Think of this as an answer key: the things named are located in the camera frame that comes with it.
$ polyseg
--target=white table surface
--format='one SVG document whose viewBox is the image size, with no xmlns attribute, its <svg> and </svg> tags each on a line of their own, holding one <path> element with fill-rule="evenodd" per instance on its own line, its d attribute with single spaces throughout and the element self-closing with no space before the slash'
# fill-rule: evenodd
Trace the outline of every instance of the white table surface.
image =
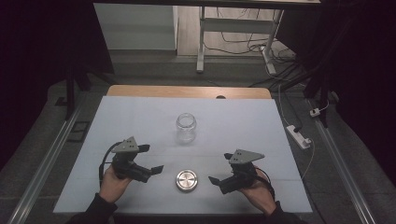
<svg viewBox="0 0 396 224">
<path fill-rule="evenodd" d="M 197 136 L 188 145 L 176 140 L 176 120 L 182 113 L 197 120 Z M 274 100 L 186 99 L 105 96 L 99 105 L 55 213 L 83 212 L 99 190 L 98 166 L 116 142 L 134 136 L 150 150 L 134 160 L 151 168 L 164 165 L 148 183 L 133 181 L 117 202 L 118 213 L 131 215 L 257 214 L 238 191 L 223 195 L 209 175 L 232 175 L 224 159 L 237 148 L 263 153 L 253 163 L 267 172 L 284 211 L 312 212 Z M 110 153 L 107 161 L 114 154 Z M 198 175 L 192 192 L 178 190 L 176 176 L 190 169 Z"/>
</svg>

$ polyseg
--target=black device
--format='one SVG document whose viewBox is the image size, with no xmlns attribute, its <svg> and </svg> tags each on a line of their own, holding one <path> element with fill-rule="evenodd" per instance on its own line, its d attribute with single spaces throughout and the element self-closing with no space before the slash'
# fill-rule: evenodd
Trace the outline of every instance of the black device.
<svg viewBox="0 0 396 224">
<path fill-rule="evenodd" d="M 275 199 L 274 188 L 271 186 L 271 180 L 267 173 L 261 170 L 268 178 L 268 181 L 257 175 L 253 161 L 264 158 L 263 154 L 237 149 L 234 154 L 225 153 L 224 157 L 229 161 L 233 168 L 233 176 L 219 180 L 210 176 L 209 180 L 213 185 L 219 186 L 223 194 L 233 192 L 242 188 L 248 188 L 253 185 L 255 180 L 261 181 L 271 192 Z"/>
<path fill-rule="evenodd" d="M 99 181 L 100 185 L 103 180 L 103 171 L 106 163 L 106 158 L 111 152 L 116 153 L 111 162 L 116 176 L 119 179 L 126 177 L 132 178 L 133 180 L 147 183 L 152 175 L 158 175 L 163 171 L 163 165 L 147 169 L 139 166 L 134 162 L 134 158 L 138 153 L 149 151 L 149 145 L 138 146 L 134 137 L 130 137 L 122 142 L 114 144 L 108 149 L 102 164 L 99 166 Z"/>
</svg>

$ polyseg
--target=metal lid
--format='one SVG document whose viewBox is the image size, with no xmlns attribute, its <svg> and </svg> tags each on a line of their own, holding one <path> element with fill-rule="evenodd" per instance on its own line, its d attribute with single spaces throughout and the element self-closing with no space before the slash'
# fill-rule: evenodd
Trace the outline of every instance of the metal lid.
<svg viewBox="0 0 396 224">
<path fill-rule="evenodd" d="M 183 192 L 193 191 L 198 184 L 197 175 L 191 170 L 181 171 L 176 177 L 176 184 Z"/>
</svg>

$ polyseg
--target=table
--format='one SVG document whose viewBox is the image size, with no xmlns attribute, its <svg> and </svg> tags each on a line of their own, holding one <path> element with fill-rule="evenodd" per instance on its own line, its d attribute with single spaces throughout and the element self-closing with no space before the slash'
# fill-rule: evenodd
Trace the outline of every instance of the table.
<svg viewBox="0 0 396 224">
<path fill-rule="evenodd" d="M 147 96 L 147 97 L 190 97 L 227 99 L 271 99 L 267 89 L 258 88 L 219 88 L 184 86 L 131 86 L 114 85 L 108 89 L 108 96 Z"/>
<path fill-rule="evenodd" d="M 239 1 L 239 0 L 221 0 L 221 1 L 195 1 L 195 0 L 169 0 L 169 1 L 130 1 L 130 0 L 99 0 L 96 3 L 120 3 L 120 4 L 142 4 L 142 5 L 172 5 L 172 6 L 198 6 L 200 7 L 200 40 L 197 52 L 197 73 L 204 72 L 204 34 L 205 32 L 229 32 L 229 33 L 252 33 L 268 34 L 268 40 L 265 47 L 262 47 L 262 57 L 269 75 L 275 75 L 276 70 L 269 55 L 272 43 L 276 36 L 276 31 L 281 20 L 283 10 L 276 10 L 272 21 L 254 21 L 254 20 L 235 20 L 206 18 L 205 7 L 251 7 L 266 9 L 312 9 L 321 7 L 319 0 L 256 0 L 256 1 Z"/>
<path fill-rule="evenodd" d="M 226 100 L 215 99 L 219 95 Z M 192 113 L 197 119 L 197 137 L 187 145 L 175 141 L 176 118 L 184 112 Z M 106 149 L 130 135 L 138 145 L 151 145 L 150 151 L 136 157 L 137 164 L 147 168 L 164 167 L 163 172 L 152 176 L 147 184 L 131 183 L 118 201 L 120 214 L 259 214 L 242 194 L 223 195 L 207 178 L 231 176 L 231 167 L 223 154 L 238 148 L 266 155 L 267 158 L 254 164 L 271 176 L 276 197 L 284 203 L 285 211 L 312 212 L 275 101 L 268 90 L 113 86 L 99 105 L 55 213 L 86 209 L 93 193 L 99 190 L 97 167 Z M 176 186 L 176 175 L 185 169 L 193 170 L 198 176 L 198 186 L 190 193 L 181 192 Z"/>
</svg>

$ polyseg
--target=table leg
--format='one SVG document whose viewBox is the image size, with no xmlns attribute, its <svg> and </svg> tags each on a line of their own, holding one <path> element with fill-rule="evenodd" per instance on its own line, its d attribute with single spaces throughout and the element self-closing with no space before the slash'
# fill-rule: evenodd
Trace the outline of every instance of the table leg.
<svg viewBox="0 0 396 224">
<path fill-rule="evenodd" d="M 205 33 L 205 7 L 200 7 L 200 35 L 197 57 L 197 73 L 204 72 L 204 33 Z"/>
<path fill-rule="evenodd" d="M 262 57 L 265 60 L 265 66 L 267 67 L 267 71 L 269 73 L 269 75 L 275 75 L 276 74 L 276 70 L 274 68 L 274 65 L 271 62 L 271 57 L 270 57 L 270 50 L 271 50 L 271 46 L 274 42 L 274 38 L 276 35 L 276 31 L 277 31 L 277 27 L 279 26 L 279 22 L 280 22 L 280 18 L 282 16 L 283 10 L 276 10 L 275 12 L 275 17 L 274 17 L 274 21 L 273 21 L 273 25 L 271 28 L 271 33 L 270 36 L 268 37 L 268 41 L 267 44 L 265 46 L 265 48 L 262 50 Z"/>
</svg>

